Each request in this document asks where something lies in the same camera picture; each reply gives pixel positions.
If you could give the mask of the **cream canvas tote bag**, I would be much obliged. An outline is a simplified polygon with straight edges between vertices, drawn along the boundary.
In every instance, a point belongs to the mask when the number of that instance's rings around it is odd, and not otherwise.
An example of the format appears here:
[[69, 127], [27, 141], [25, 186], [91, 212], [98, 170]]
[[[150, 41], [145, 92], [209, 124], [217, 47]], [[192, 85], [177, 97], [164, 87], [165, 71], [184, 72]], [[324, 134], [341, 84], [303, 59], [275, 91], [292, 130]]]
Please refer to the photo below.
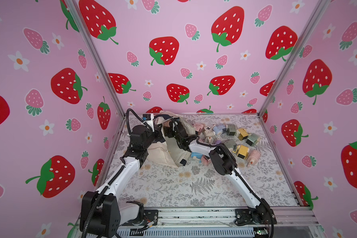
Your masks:
[[182, 125], [185, 133], [183, 137], [197, 134], [195, 127], [185, 118], [169, 111], [160, 111], [154, 116], [154, 125], [161, 127], [156, 131], [161, 133], [162, 139], [155, 140], [149, 146], [147, 160], [177, 169], [186, 165], [191, 152], [179, 147], [178, 140], [173, 136], [176, 127], [173, 125], [172, 119], [178, 120], [179, 124]]

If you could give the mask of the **blue pink pencil sharpener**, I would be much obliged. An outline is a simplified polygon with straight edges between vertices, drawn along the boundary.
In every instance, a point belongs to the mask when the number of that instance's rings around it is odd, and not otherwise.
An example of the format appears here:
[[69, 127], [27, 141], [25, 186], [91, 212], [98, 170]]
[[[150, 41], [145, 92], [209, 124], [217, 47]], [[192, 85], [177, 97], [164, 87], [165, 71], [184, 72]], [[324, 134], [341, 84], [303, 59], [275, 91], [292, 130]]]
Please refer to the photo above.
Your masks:
[[196, 153], [196, 152], [192, 152], [191, 155], [190, 155], [190, 157], [192, 159], [198, 159], [198, 160], [200, 160], [202, 158], [202, 156], [203, 155], [201, 153]]

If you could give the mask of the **yellow pencil sharpener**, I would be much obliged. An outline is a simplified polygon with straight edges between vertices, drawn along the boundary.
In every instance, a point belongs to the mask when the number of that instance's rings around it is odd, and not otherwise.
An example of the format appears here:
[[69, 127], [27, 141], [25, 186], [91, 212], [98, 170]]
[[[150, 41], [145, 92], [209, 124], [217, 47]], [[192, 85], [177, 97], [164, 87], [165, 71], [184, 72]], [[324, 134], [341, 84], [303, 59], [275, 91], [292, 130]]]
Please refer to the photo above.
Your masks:
[[249, 136], [249, 133], [244, 128], [237, 129], [237, 134], [238, 134], [238, 139], [240, 141], [243, 141], [243, 140], [247, 139], [248, 136]]
[[233, 151], [237, 157], [246, 160], [249, 155], [250, 149], [244, 145], [238, 145], [237, 148]]

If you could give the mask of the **light blue pencil sharpener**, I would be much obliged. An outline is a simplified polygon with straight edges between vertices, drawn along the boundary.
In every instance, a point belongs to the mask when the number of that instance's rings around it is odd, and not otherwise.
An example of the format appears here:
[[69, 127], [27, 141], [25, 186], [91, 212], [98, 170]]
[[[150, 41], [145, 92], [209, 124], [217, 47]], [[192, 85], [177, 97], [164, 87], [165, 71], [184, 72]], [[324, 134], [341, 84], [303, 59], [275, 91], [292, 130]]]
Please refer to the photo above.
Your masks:
[[213, 126], [212, 130], [216, 135], [222, 135], [226, 133], [227, 127], [225, 124], [217, 124]]

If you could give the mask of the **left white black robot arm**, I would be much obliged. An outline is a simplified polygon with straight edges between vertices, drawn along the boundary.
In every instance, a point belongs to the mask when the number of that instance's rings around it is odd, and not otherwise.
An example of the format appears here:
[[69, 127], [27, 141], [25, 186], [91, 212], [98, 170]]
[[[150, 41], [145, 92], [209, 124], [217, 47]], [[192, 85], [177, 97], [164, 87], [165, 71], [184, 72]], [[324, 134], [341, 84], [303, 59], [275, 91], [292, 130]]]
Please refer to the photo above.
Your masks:
[[106, 182], [95, 192], [87, 192], [82, 200], [79, 229], [82, 237], [88, 234], [99, 238], [118, 236], [118, 228], [124, 223], [144, 222], [144, 205], [141, 202], [129, 201], [120, 208], [118, 198], [128, 185], [133, 175], [147, 159], [147, 149], [154, 142], [164, 140], [161, 126], [154, 131], [146, 126], [135, 126], [130, 132], [130, 144], [126, 153], [120, 158], [121, 164]]

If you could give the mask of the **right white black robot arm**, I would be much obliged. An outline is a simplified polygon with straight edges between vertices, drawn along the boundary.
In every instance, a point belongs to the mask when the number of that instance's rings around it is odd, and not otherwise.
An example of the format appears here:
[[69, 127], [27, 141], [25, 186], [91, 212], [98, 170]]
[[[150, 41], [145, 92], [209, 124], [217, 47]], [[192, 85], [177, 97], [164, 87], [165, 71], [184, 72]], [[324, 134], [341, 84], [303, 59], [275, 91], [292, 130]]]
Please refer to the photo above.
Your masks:
[[190, 135], [180, 119], [170, 119], [172, 131], [169, 137], [174, 137], [178, 147], [188, 152], [199, 153], [210, 158], [217, 173], [227, 177], [242, 195], [248, 210], [252, 214], [252, 221], [256, 224], [275, 224], [274, 214], [270, 206], [261, 198], [244, 179], [233, 154], [222, 143], [209, 144], [201, 142], [196, 134]]

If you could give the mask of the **grey green pencil sharpener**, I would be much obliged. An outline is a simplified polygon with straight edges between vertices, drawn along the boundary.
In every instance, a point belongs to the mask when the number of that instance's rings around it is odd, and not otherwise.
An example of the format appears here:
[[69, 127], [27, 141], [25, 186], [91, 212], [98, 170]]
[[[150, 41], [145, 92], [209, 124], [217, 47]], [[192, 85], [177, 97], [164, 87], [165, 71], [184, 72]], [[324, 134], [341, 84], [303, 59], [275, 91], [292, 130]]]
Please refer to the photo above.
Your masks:
[[235, 136], [237, 133], [237, 128], [234, 124], [227, 124], [227, 135], [228, 136]]

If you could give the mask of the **cream white pencil sharpener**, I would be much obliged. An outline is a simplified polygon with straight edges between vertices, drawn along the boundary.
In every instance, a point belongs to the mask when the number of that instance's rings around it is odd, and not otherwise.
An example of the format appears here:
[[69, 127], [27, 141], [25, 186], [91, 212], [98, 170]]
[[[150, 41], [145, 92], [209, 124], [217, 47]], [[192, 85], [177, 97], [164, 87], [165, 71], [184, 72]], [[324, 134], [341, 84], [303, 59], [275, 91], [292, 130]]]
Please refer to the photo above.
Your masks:
[[216, 137], [216, 134], [211, 127], [205, 127], [203, 133], [205, 137]]

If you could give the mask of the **pink round pencil sharpener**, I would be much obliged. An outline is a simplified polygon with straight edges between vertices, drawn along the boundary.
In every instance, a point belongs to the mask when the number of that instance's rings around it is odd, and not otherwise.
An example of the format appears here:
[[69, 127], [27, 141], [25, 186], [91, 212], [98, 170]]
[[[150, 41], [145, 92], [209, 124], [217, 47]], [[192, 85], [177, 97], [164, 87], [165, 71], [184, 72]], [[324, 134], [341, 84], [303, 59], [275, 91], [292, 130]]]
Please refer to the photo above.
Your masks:
[[247, 165], [254, 166], [258, 163], [261, 158], [261, 153], [258, 150], [252, 150], [247, 158]]

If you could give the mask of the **mint green pencil sharpener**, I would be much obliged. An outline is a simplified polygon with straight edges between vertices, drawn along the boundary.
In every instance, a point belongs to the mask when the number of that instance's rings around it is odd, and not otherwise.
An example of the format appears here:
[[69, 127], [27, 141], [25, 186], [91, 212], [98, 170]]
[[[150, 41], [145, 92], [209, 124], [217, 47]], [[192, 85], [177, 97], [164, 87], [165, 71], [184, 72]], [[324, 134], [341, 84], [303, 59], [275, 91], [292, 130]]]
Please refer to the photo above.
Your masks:
[[260, 142], [260, 136], [255, 133], [249, 134], [246, 139], [246, 143], [252, 147], [256, 146], [259, 142]]

